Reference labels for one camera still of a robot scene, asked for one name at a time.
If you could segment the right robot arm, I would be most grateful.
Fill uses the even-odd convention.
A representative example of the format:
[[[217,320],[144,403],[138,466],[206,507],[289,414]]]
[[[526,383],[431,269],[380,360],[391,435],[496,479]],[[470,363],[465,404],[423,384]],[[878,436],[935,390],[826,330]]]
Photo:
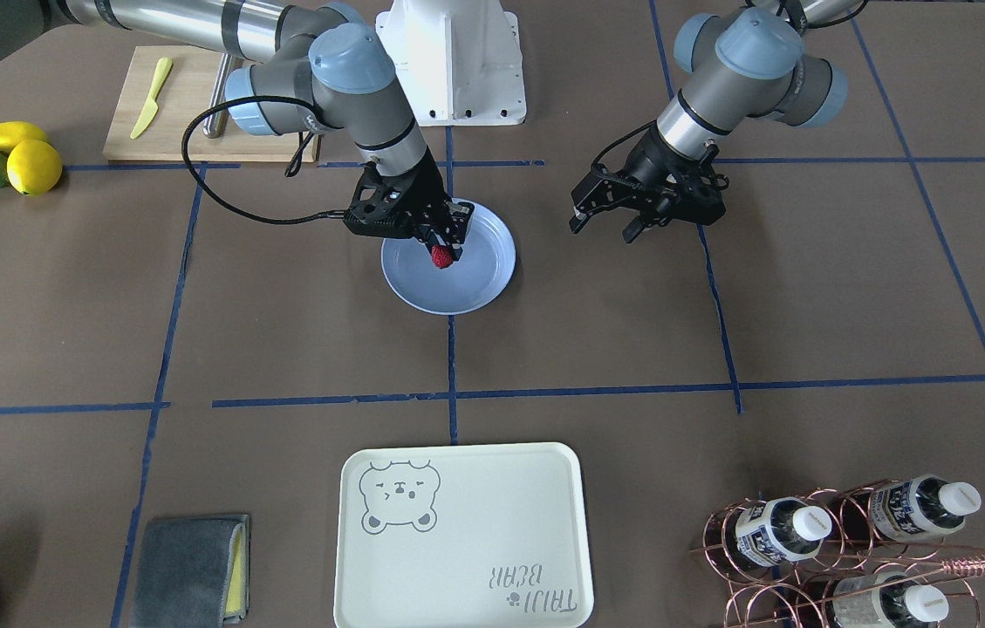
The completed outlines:
[[[475,207],[445,189],[372,25],[345,3],[0,1],[0,61],[61,25],[150,33],[244,61],[223,110],[253,135],[348,132],[364,160],[341,220],[353,234],[415,239],[433,263],[459,261]]]

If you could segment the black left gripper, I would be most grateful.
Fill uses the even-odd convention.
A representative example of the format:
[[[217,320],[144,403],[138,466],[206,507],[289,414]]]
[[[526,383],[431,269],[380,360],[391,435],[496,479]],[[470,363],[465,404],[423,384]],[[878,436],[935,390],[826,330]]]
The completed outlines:
[[[601,159],[612,148],[639,135],[624,166],[612,170]],[[623,230],[626,245],[654,227],[673,220],[708,226],[726,214],[722,192],[728,176],[717,174],[713,160],[719,154],[714,140],[704,143],[705,154],[689,159],[664,141],[654,122],[642,125],[609,143],[593,158],[587,175],[571,191],[573,215],[568,226],[578,235],[589,220],[603,212],[628,209],[636,212]]]

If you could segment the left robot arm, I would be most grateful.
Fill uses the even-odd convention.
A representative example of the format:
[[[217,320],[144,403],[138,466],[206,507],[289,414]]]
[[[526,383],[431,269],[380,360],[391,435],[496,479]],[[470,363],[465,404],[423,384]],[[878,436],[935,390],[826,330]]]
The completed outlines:
[[[599,156],[571,191],[571,232],[603,212],[628,209],[625,242],[675,220],[708,226],[726,214],[726,175],[713,168],[721,143],[745,119],[802,128],[835,119],[847,78],[804,51],[810,31],[846,23],[863,1],[748,1],[728,15],[699,13],[677,32],[673,57],[687,83],[656,119],[629,134],[623,167]]]

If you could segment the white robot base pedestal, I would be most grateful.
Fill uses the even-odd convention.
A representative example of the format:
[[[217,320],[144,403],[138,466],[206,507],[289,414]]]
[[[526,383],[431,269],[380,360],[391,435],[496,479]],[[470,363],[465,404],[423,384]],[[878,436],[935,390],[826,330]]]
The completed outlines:
[[[375,29],[421,127],[527,119],[519,20],[500,1],[393,1]]]

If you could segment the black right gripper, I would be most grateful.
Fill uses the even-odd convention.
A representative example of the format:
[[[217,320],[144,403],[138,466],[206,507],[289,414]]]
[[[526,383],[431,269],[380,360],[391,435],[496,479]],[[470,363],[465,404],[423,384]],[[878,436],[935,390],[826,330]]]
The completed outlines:
[[[364,163],[344,225],[354,235],[415,238],[431,256],[448,245],[451,258],[460,259],[473,215],[472,201],[452,201],[432,152],[426,150],[404,174],[383,175],[377,164]]]

